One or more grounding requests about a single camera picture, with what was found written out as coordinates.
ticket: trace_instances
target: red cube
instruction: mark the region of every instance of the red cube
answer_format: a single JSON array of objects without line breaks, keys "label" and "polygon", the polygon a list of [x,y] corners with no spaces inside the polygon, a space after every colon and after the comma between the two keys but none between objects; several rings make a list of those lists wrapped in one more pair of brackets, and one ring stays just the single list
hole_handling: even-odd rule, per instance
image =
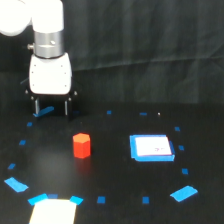
[{"label": "red cube", "polygon": [[90,137],[87,134],[77,134],[73,136],[74,157],[84,159],[90,156]]}]

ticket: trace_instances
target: white tile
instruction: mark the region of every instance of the white tile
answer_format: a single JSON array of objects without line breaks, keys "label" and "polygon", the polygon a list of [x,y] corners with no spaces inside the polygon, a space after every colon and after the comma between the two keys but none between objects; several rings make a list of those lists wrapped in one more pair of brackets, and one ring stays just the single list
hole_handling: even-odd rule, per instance
[{"label": "white tile", "polygon": [[172,154],[167,137],[137,137],[135,141],[138,156]]},{"label": "white tile", "polygon": [[75,211],[69,200],[46,199],[35,204],[29,224],[73,224]]}]

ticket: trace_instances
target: blue tape strip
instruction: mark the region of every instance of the blue tape strip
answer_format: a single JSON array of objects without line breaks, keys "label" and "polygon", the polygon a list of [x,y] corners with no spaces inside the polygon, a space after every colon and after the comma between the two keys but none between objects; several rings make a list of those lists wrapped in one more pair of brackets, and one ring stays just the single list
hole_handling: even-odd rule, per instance
[{"label": "blue tape strip", "polygon": [[9,169],[9,170],[12,170],[12,169],[15,167],[15,165],[16,165],[16,164],[11,163],[11,164],[9,165],[8,169]]},{"label": "blue tape strip", "polygon": [[32,122],[27,123],[27,127],[32,127],[32,126],[33,126]]},{"label": "blue tape strip", "polygon": [[139,113],[141,116],[147,116],[147,113]]},{"label": "blue tape strip", "polygon": [[50,112],[54,111],[54,107],[47,107],[43,110],[41,110],[38,114],[33,114],[34,117],[42,117],[45,114],[48,114]]},{"label": "blue tape strip", "polygon": [[97,199],[97,204],[105,204],[106,198],[104,196],[99,196]]},{"label": "blue tape strip", "polygon": [[28,202],[33,206],[37,202],[43,201],[45,199],[48,199],[47,195],[46,194],[41,194],[41,195],[38,195],[38,196],[36,196],[34,198],[29,199]]},{"label": "blue tape strip", "polygon": [[58,198],[58,195],[57,194],[48,194],[47,197],[49,199],[57,199]]},{"label": "blue tape strip", "polygon": [[142,204],[149,204],[149,197],[143,197]]},{"label": "blue tape strip", "polygon": [[172,155],[164,155],[164,156],[138,156],[137,154],[137,146],[135,138],[137,137],[166,137],[166,135],[133,135],[130,136],[130,145],[131,145],[131,158],[134,158],[138,162],[173,162],[175,158],[175,151],[173,147],[173,143],[170,141],[170,148]]},{"label": "blue tape strip", "polygon": [[181,151],[184,151],[184,146],[183,146],[183,145],[179,145],[178,147],[179,147],[179,149],[180,149]]},{"label": "blue tape strip", "polygon": [[21,140],[19,145],[25,145],[26,144],[26,140]]},{"label": "blue tape strip", "polygon": [[184,175],[188,175],[188,169],[182,169],[182,174],[184,174]]},{"label": "blue tape strip", "polygon": [[175,127],[175,131],[180,131],[180,128],[179,127]]},{"label": "blue tape strip", "polygon": [[194,189],[193,187],[190,187],[190,186],[186,186],[186,187],[174,192],[170,196],[173,197],[176,201],[181,202],[196,193],[198,193],[198,191],[196,189]]},{"label": "blue tape strip", "polygon": [[70,198],[70,201],[77,204],[77,205],[80,205],[82,202],[83,202],[83,199],[82,198],[78,198],[78,197],[75,197],[75,196],[72,196]]},{"label": "blue tape strip", "polygon": [[11,177],[7,180],[4,181],[6,184],[8,184],[14,191],[18,192],[23,192],[25,191],[28,186],[26,186],[25,184],[20,183],[19,181],[17,181],[15,178]]}]

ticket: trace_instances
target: black table surface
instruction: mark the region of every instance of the black table surface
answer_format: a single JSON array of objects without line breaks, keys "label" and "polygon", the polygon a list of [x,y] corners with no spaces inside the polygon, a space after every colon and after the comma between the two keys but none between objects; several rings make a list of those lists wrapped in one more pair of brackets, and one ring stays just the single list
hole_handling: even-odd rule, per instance
[{"label": "black table surface", "polygon": [[[114,103],[78,110],[72,121],[57,108],[38,120],[16,106],[1,115],[0,223],[29,223],[33,207],[27,200],[43,193],[83,198],[75,224],[224,223],[222,106]],[[72,136],[77,133],[90,135],[92,153],[86,159],[73,156]],[[134,134],[167,135],[175,161],[131,159],[129,136]],[[26,144],[19,146],[23,139]],[[11,163],[16,166],[8,170]],[[16,193],[4,183],[10,177],[29,188]],[[170,197],[185,186],[198,193],[182,202]],[[105,196],[106,203],[97,204],[98,196]],[[148,205],[142,204],[144,196],[150,198]]]}]

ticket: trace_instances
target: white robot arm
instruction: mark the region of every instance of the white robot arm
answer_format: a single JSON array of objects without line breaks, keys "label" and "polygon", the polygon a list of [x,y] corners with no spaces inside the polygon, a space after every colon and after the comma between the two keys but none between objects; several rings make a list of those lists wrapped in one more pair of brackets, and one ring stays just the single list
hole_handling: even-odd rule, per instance
[{"label": "white robot arm", "polygon": [[72,70],[64,52],[63,4],[60,0],[0,0],[0,33],[16,36],[27,26],[34,30],[29,84],[34,94],[66,95]]}]

